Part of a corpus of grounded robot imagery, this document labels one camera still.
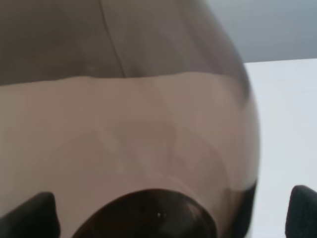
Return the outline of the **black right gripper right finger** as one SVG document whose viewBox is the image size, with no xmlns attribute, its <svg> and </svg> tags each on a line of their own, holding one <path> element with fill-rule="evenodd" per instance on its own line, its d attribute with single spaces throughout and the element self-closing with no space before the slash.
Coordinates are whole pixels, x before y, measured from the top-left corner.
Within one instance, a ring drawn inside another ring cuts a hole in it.
<svg viewBox="0 0 317 238">
<path fill-rule="evenodd" d="M 285 224 L 287 238 L 317 237 L 317 192 L 304 185 L 292 189 Z"/>
</svg>

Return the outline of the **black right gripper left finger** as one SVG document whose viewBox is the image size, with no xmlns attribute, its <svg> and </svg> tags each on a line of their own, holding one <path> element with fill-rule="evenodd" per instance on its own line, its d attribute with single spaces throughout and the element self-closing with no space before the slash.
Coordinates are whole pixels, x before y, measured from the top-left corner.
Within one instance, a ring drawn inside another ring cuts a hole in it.
<svg viewBox="0 0 317 238">
<path fill-rule="evenodd" d="M 2 238 L 58 238 L 54 194 L 41 192 L 0 218 Z"/>
</svg>

